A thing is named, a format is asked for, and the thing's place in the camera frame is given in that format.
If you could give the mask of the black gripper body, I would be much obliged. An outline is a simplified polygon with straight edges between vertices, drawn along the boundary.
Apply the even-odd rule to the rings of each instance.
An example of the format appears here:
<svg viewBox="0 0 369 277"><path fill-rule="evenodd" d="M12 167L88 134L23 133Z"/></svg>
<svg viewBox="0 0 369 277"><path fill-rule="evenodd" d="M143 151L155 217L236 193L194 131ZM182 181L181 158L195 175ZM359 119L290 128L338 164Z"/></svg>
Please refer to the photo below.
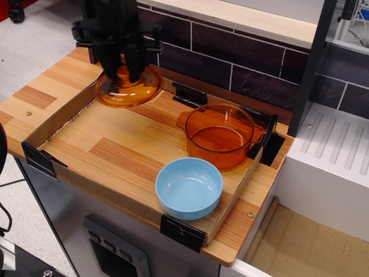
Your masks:
<svg viewBox="0 0 369 277"><path fill-rule="evenodd" d="M81 1L81 10L82 19L71 29L78 46L101 55L162 52L161 26L140 19L136 1Z"/></svg>

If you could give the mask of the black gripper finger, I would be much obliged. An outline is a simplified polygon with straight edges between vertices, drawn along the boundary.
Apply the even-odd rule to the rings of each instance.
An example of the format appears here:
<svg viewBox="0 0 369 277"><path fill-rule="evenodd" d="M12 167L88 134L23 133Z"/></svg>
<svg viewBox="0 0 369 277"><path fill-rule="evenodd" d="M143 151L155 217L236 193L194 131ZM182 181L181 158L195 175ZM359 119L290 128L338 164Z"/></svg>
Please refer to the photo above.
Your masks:
<svg viewBox="0 0 369 277"><path fill-rule="evenodd" d="M121 56L115 45L98 45L97 55L109 79L118 79L117 71L121 66Z"/></svg>
<svg viewBox="0 0 369 277"><path fill-rule="evenodd" d="M146 50L137 44L129 44L124 50L131 83L137 82L142 72L145 70L145 54Z"/></svg>

